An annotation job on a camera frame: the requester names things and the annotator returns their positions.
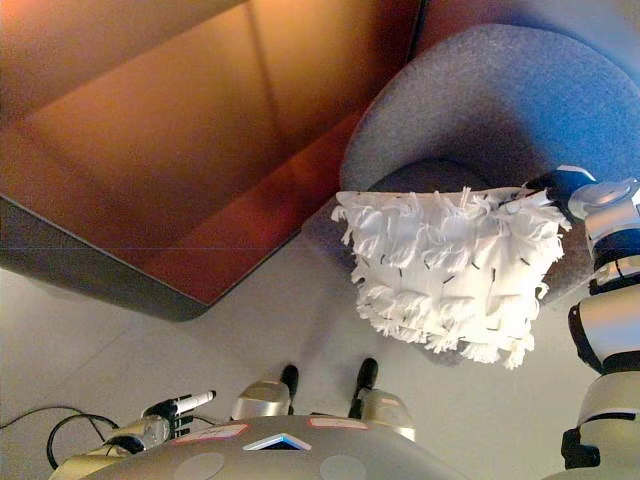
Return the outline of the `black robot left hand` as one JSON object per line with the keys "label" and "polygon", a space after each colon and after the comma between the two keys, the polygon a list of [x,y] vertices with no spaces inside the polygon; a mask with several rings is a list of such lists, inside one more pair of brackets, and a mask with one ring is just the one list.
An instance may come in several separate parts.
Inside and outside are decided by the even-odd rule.
{"label": "black robot left hand", "polygon": [[142,412],[142,417],[159,416],[168,422],[169,439],[174,439],[180,428],[193,421],[193,412],[197,407],[205,405],[215,399],[217,392],[215,390],[207,390],[204,393],[193,395],[187,394],[177,398],[170,398]]}

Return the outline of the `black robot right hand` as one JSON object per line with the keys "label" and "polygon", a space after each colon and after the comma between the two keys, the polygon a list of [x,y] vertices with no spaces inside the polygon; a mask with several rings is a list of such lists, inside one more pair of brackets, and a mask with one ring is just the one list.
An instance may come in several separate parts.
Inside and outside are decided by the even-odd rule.
{"label": "black robot right hand", "polygon": [[515,197],[500,205],[499,210],[512,215],[546,218],[557,223],[562,219],[570,223],[581,222],[585,214],[572,204],[572,200],[577,199],[580,189],[596,184],[597,180],[588,170],[561,165],[527,181]]}

